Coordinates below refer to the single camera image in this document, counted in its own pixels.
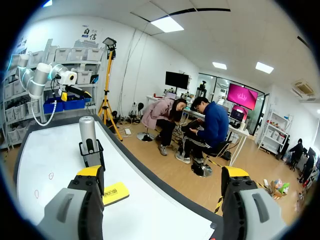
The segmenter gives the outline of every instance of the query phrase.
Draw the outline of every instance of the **person in black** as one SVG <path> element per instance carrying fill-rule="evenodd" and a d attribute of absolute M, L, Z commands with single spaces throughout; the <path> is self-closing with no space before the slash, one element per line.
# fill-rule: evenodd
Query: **person in black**
<path fill-rule="evenodd" d="M 293 152 L 291 156 L 290 169 L 295 170 L 295 166 L 299 162 L 302 153 L 304 152 L 304 146 L 302 145 L 302 139 L 298 140 L 298 144 L 289 150 L 289 152 Z"/>
<path fill-rule="evenodd" d="M 303 174 L 299 180 L 299 183 L 302 184 L 305 181 L 307 181 L 307 179 L 309 178 L 309 176 L 312 172 L 312 169 L 314 168 L 314 165 L 315 165 L 315 156 L 311 155 L 311 156 L 309 156 L 308 160 L 306 161 L 305 168 L 304 168 Z"/>

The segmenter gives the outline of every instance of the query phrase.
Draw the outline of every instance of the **chair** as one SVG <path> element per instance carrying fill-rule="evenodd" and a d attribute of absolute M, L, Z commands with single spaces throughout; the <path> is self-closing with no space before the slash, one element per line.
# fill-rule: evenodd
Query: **chair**
<path fill-rule="evenodd" d="M 225 151 L 227 150 L 228 146 L 232 141 L 222 141 L 220 142 L 216 148 L 206 148 L 203 152 L 207 155 L 203 163 L 197 163 L 196 161 L 193 162 L 191 165 L 192 171 L 197 174 L 199 177 L 209 177 L 212 175 L 212 169 L 207 164 L 210 157 L 217 158 L 221 157 Z"/>
<path fill-rule="evenodd" d="M 144 108 L 144 104 L 142 102 L 138 103 L 138 113 L 140 114 L 140 119 L 142 119 L 141 110 Z M 136 137 L 144 142 L 152 142 L 155 139 L 155 136 L 148 133 L 148 128 L 146 128 L 146 132 L 137 133 Z"/>

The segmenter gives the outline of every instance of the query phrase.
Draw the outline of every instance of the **table edge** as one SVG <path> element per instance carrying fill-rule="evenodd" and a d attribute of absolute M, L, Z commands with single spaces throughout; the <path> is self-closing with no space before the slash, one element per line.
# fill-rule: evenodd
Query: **table edge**
<path fill-rule="evenodd" d="M 103 127 L 104 131 L 108 134 L 108 136 L 113 140 L 115 145 L 123 152 L 123 154 L 155 185 L 157 185 L 162 191 L 164 191 L 166 194 L 168 194 L 171 198 L 175 199 L 177 202 L 185 206 L 186 208 L 190 209 L 194 213 L 202 216 L 203 218 L 212 221 L 213 224 L 216 224 L 215 231 L 212 236 L 218 237 L 218 239 L 222 239 L 223 234 L 223 218 L 220 215 L 215 214 L 214 212 L 206 209 L 205 207 L 195 203 L 194 201 L 190 200 L 177 190 L 175 190 L 173 187 L 168 185 L 166 182 L 161 180 L 157 175 L 155 175 L 149 168 L 147 168 L 142 162 L 140 162 L 118 139 L 117 137 L 110 131 L 110 129 L 103 124 L 102 120 L 97 115 L 91 115 L 95 121 L 98 121 L 100 125 Z M 48 128 L 54 128 L 54 127 L 60 127 L 70 124 L 76 124 L 79 122 L 79 119 L 82 116 L 76 116 L 71 118 L 65 118 L 53 121 L 49 123 L 47 126 L 40 126 L 38 124 L 30 126 L 28 131 L 26 132 L 23 141 L 21 143 L 15 166 L 14 166 L 14 172 L 13 172 L 13 181 L 17 188 L 17 181 L 18 181 L 18 171 L 20 166 L 20 160 L 23 153 L 23 150 L 25 148 L 25 144 L 27 142 L 28 136 L 33 132 L 37 130 L 42 129 L 48 129 Z"/>

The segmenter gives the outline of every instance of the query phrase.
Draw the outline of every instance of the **white robotic arm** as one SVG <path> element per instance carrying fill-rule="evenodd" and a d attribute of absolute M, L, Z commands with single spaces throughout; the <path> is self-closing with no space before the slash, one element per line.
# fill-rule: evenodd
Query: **white robotic arm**
<path fill-rule="evenodd" d="M 45 85 L 47 81 L 57 81 L 59 84 L 59 95 L 61 96 L 62 101 L 67 101 L 67 92 L 73 92 L 79 96 L 84 96 L 85 98 L 91 98 L 91 95 L 82 91 L 79 88 L 72 87 L 72 85 L 76 84 L 77 81 L 77 73 L 73 71 L 69 71 L 65 66 L 59 63 L 52 62 L 50 64 L 39 63 L 35 69 L 35 71 L 26 68 L 28 63 L 29 55 L 22 54 L 19 57 L 19 61 L 17 63 L 17 69 L 15 76 L 19 78 L 22 87 L 29 93 L 29 96 L 33 100 L 40 99 L 42 96 Z M 55 92 L 52 89 L 53 97 L 55 98 Z M 55 110 L 57 106 L 57 100 L 54 100 L 53 112 L 50 116 L 50 119 L 45 123 L 40 123 L 34 114 L 34 110 L 31 105 L 32 115 L 35 121 L 40 126 L 46 126 L 52 120 Z"/>

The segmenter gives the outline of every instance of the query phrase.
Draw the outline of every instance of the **floor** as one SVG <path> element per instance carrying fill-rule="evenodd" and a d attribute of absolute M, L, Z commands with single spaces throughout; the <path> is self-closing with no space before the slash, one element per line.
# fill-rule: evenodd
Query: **floor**
<path fill-rule="evenodd" d="M 168 149 L 168 156 L 162 156 L 157 148 L 157 143 L 143 142 L 136 138 L 136 134 L 144 132 L 145 128 L 141 125 L 131 125 L 132 135 L 123 138 L 123 144 L 132 152 L 132 154 L 153 171 L 160 179 L 165 181 L 171 187 L 185 195 L 187 198 L 197 204 L 214 211 L 217 201 L 221 196 L 221 168 L 209 163 L 213 170 L 213 175 L 207 178 L 201 178 L 191 171 L 191 165 L 178 161 L 174 156 L 174 151 Z M 7 152 L 3 150 L 5 165 L 9 176 L 13 176 L 16 158 L 19 147 Z M 225 166 L 229 163 L 222 158 L 212 159 L 216 163 Z M 289 225 L 298 216 L 296 203 L 298 192 L 301 192 L 302 186 L 298 183 L 297 172 L 289 170 L 282 162 L 278 161 L 273 155 L 257 149 L 253 140 L 247 139 L 242 151 L 240 152 L 235 164 L 237 168 L 247 171 L 252 180 L 262 183 L 267 179 L 268 182 L 281 179 L 284 183 L 290 183 L 288 195 L 277 200 L 282 210 L 282 218 Z"/>

